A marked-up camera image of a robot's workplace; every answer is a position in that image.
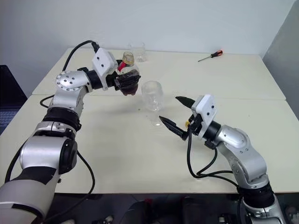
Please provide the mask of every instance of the glass cup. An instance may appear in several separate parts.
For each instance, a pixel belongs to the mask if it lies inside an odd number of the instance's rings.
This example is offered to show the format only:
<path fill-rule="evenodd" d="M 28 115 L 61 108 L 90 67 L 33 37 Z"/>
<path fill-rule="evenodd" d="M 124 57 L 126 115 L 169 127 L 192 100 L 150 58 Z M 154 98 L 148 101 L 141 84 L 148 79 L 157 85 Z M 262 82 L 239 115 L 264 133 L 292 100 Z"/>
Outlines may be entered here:
<path fill-rule="evenodd" d="M 164 105 L 162 86 L 157 81 L 148 81 L 141 87 L 142 99 L 148 110 L 151 111 L 149 119 L 154 126 L 160 126 L 158 111 Z"/>
<path fill-rule="evenodd" d="M 132 42 L 129 44 L 129 49 L 137 62 L 146 61 L 145 44 L 143 42 Z"/>

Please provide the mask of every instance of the white table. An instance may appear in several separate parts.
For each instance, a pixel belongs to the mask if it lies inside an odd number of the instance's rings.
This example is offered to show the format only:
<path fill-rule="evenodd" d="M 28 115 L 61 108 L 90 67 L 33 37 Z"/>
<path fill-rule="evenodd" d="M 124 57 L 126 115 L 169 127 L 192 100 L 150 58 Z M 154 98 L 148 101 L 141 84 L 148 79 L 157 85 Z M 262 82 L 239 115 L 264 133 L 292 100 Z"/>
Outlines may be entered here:
<path fill-rule="evenodd" d="M 0 184 L 8 165 L 46 109 L 44 96 L 31 96 L 0 136 Z M 164 126 L 153 126 L 141 96 L 86 96 L 82 129 L 76 136 L 78 149 L 93 168 L 94 193 L 232 193 L 233 185 L 215 178 L 196 180 L 188 173 L 187 142 Z M 216 121 L 244 130 L 268 165 L 275 192 L 299 191 L 299 122 L 284 100 L 239 100 L 216 98 Z M 161 115 L 184 127 L 191 111 L 174 97 L 166 97 Z M 196 137 L 192 166 L 198 171 L 214 153 Z M 219 154 L 209 171 L 229 169 Z M 13 177 L 21 171 L 17 163 Z M 234 179 L 231 174 L 224 175 Z M 56 192 L 86 193 L 91 177 L 78 159 L 76 167 L 62 176 Z"/>
<path fill-rule="evenodd" d="M 33 91 L 34 95 L 55 93 L 55 79 L 61 72 L 71 49 L 50 70 Z M 124 50 L 110 50 L 116 59 L 121 59 Z M 92 69 L 92 49 L 79 49 L 73 55 L 68 70 L 81 67 Z M 272 75 L 258 55 L 224 54 L 200 63 L 197 61 L 209 54 L 148 51 L 148 60 L 137 63 L 142 78 L 140 85 L 149 80 L 161 83 L 165 94 L 197 96 L 207 93 L 220 98 L 240 99 L 285 99 Z M 121 95 L 113 88 L 95 90 L 91 95 Z"/>

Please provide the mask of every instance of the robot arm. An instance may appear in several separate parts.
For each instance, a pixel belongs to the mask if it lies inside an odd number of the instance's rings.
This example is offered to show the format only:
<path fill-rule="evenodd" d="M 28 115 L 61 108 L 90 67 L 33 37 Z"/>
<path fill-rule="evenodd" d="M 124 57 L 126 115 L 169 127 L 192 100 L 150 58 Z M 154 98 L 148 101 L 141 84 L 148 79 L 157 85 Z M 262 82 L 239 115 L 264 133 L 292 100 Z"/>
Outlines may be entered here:
<path fill-rule="evenodd" d="M 252 147 L 248 135 L 240 129 L 221 126 L 214 121 L 217 108 L 211 95 L 201 96 L 196 101 L 186 97 L 176 98 L 192 110 L 188 132 L 205 139 L 207 147 L 219 150 L 228 160 L 248 213 L 248 223 L 285 224 L 270 186 L 265 160 Z M 188 132 L 169 119 L 160 118 L 167 128 L 186 140 Z"/>
<path fill-rule="evenodd" d="M 75 136 L 81 128 L 85 94 L 108 87 L 125 95 L 137 90 L 139 72 L 118 75 L 117 65 L 112 54 L 100 48 L 93 58 L 94 70 L 63 71 L 57 76 L 47 114 L 21 147 L 22 173 L 0 188 L 0 223 L 41 223 L 46 218 L 60 175 L 76 165 Z"/>

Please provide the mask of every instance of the red screwdriver handle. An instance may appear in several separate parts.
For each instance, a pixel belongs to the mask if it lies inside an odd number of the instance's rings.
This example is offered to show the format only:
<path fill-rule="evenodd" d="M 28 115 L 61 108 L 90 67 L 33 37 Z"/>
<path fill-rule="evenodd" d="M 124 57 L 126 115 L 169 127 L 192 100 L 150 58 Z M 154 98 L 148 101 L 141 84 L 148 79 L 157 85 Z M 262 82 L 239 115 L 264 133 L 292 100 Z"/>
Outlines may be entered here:
<path fill-rule="evenodd" d="M 218 57 L 218 56 L 220 56 L 222 54 L 223 54 L 223 51 L 222 50 L 218 50 L 215 53 L 211 54 L 211 58 Z"/>

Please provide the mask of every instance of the screwdriver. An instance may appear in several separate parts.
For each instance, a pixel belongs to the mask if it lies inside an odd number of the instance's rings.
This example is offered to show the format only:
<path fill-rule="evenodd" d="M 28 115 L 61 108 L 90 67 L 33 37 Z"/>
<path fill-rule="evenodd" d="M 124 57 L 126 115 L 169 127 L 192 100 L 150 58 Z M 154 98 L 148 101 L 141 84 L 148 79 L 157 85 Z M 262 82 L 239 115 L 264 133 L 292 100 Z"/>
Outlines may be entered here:
<path fill-rule="evenodd" d="M 205 58 L 199 60 L 198 62 L 200 62 L 200 61 L 202 61 L 202 60 L 205 60 L 205 59 L 207 59 L 207 58 L 218 57 L 218 56 L 222 55 L 222 53 L 223 53 L 222 50 L 218 50 L 218 51 L 216 51 L 215 53 L 211 54 L 209 57 L 205 57 Z"/>

